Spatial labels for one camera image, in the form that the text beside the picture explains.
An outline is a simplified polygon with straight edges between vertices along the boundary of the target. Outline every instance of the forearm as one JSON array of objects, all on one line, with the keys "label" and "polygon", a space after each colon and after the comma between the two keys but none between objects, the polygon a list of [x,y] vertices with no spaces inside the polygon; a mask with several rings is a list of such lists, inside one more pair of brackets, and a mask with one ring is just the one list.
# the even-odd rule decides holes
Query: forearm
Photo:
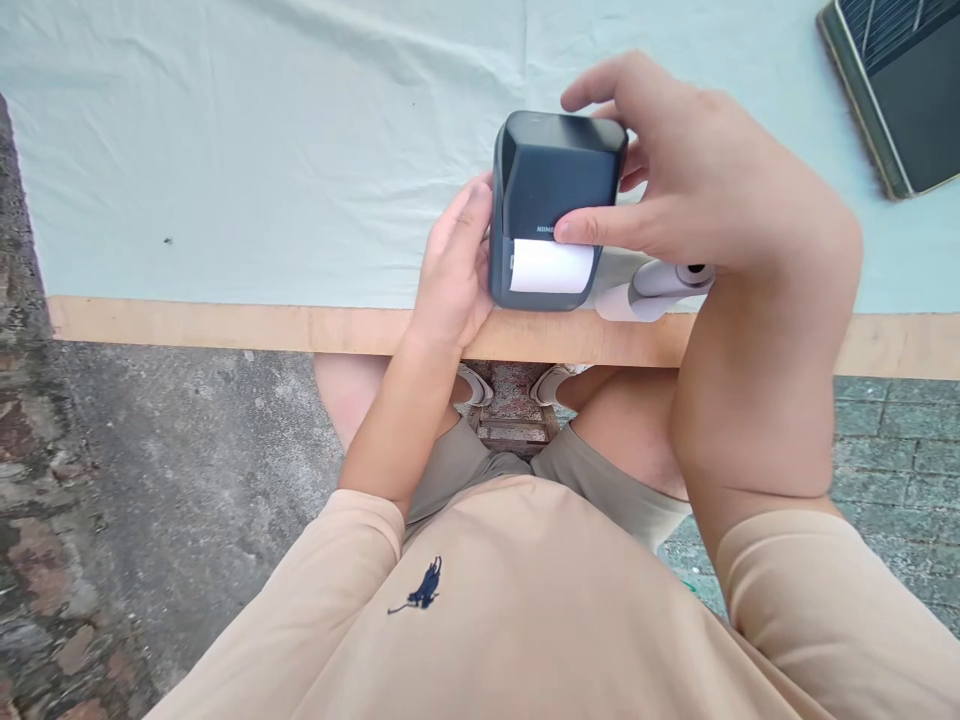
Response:
[{"label": "forearm", "polygon": [[404,519],[437,437],[460,350],[407,333],[347,452],[338,487],[394,502]]},{"label": "forearm", "polygon": [[769,266],[721,276],[684,357],[674,406],[690,488],[787,498],[832,477],[833,370],[860,273],[855,222]]}]

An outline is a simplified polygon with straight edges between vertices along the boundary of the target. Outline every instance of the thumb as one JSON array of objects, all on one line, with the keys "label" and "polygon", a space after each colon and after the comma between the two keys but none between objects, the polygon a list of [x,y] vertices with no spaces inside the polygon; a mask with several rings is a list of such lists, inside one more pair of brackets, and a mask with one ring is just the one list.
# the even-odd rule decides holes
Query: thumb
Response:
[{"label": "thumb", "polygon": [[573,210],[557,222],[554,238],[560,243],[613,245],[644,250],[662,231],[661,201]]},{"label": "thumb", "polygon": [[447,252],[464,262],[475,262],[477,248],[483,242],[484,233],[490,225],[492,211],[492,191],[485,183],[476,183],[454,223],[450,239],[447,242]]}]

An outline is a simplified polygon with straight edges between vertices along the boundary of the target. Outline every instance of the portable thermal printer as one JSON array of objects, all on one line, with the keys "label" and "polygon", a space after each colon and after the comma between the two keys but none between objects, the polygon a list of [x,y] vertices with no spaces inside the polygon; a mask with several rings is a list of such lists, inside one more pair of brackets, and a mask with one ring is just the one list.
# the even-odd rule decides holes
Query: portable thermal printer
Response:
[{"label": "portable thermal printer", "polygon": [[587,299],[603,248],[561,245],[556,222],[613,205],[627,134],[613,120],[520,111],[497,135],[490,294],[504,308],[573,310]]}]

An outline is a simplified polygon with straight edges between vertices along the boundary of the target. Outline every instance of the beige t-shirt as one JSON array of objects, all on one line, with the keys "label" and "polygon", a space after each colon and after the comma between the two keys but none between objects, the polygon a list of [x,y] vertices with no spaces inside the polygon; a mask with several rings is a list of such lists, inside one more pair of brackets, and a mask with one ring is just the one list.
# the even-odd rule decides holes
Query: beige t-shirt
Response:
[{"label": "beige t-shirt", "polygon": [[[830,515],[727,534],[733,628],[539,478],[466,490],[403,537],[392,503],[336,491],[150,720],[960,717],[960,642]],[[426,609],[388,614],[431,566]]]}]

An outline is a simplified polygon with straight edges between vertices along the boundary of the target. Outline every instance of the embroidered logo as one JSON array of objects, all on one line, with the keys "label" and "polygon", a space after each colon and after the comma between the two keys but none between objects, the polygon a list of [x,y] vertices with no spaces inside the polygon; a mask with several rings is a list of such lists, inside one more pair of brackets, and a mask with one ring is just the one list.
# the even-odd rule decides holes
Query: embroidered logo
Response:
[{"label": "embroidered logo", "polygon": [[437,592],[437,586],[440,584],[441,565],[443,565],[443,558],[437,555],[430,564],[430,567],[427,568],[427,572],[424,573],[423,582],[420,583],[417,591],[407,595],[407,602],[405,604],[393,610],[387,610],[387,615],[400,612],[405,607],[418,607],[422,610],[430,607],[430,604],[440,595],[440,593]]}]

